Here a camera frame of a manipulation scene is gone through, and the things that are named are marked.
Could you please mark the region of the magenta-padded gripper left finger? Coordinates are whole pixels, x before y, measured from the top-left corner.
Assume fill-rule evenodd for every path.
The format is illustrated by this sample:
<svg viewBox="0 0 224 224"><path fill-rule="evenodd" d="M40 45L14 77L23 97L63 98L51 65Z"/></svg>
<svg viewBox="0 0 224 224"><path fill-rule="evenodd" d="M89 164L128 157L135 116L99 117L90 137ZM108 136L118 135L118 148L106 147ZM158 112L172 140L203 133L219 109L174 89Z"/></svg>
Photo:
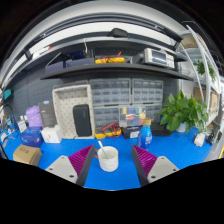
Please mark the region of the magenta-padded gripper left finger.
<svg viewBox="0 0 224 224"><path fill-rule="evenodd" d="M46 171L79 186L84 186L94 154L94 146L87 146L69 157L60 156L46 168Z"/></svg>

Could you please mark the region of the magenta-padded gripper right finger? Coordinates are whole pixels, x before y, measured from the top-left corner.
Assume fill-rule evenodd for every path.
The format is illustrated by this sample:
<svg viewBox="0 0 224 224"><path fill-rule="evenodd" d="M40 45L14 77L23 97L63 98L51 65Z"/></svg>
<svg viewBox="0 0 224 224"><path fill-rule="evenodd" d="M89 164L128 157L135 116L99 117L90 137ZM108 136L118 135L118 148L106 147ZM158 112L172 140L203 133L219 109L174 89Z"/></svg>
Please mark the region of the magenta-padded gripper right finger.
<svg viewBox="0 0 224 224"><path fill-rule="evenodd" d="M165 156L156 157L136 145L132 146L131 155L141 186L146 186L178 171L178 168Z"/></svg>

